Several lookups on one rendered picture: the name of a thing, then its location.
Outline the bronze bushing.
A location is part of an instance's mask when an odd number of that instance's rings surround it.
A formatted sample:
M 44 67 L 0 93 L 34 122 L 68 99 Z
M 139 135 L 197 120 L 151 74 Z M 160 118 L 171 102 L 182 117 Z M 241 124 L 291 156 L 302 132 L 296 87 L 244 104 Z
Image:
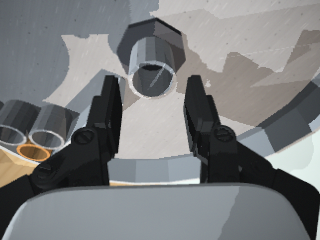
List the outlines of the bronze bushing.
M 34 161 L 44 161 L 51 156 L 53 149 L 45 149 L 35 145 L 29 140 L 29 137 L 25 144 L 17 147 L 17 152 L 30 160 Z

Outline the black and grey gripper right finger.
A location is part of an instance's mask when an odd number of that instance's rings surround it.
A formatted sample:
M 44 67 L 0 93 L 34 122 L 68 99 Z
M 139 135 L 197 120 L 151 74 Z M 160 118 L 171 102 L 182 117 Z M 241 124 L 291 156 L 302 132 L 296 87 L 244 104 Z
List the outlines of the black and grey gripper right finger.
M 200 75 L 188 77 L 183 113 L 189 150 L 201 160 L 199 183 L 269 187 L 289 200 L 310 240 L 316 240 L 319 191 L 310 183 L 273 168 L 267 159 L 238 142 L 234 130 L 221 125 L 213 97 L 206 95 Z

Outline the dark grey metal bushing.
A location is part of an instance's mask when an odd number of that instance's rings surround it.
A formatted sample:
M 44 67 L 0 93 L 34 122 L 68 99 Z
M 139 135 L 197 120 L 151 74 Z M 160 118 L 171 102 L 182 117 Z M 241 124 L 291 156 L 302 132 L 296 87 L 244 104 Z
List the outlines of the dark grey metal bushing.
M 62 148 L 71 123 L 72 115 L 67 109 L 58 105 L 43 106 L 29 132 L 29 139 L 45 149 Z
M 0 142 L 13 146 L 25 144 L 37 116 L 38 112 L 31 104 L 21 100 L 7 101 L 0 110 Z
M 163 68 L 148 71 L 141 67 L 159 65 Z M 154 100 L 166 97 L 176 86 L 176 70 L 170 45 L 158 37 L 145 37 L 133 46 L 129 75 L 129 87 L 141 98 Z

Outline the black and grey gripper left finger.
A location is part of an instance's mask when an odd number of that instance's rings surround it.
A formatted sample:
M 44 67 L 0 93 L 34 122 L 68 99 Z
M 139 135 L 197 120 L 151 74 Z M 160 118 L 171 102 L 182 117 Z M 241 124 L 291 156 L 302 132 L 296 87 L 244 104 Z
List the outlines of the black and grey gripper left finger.
M 86 126 L 72 134 L 71 143 L 0 188 L 0 240 L 26 200 L 53 189 L 110 185 L 107 163 L 118 154 L 122 114 L 118 78 L 106 75 Z

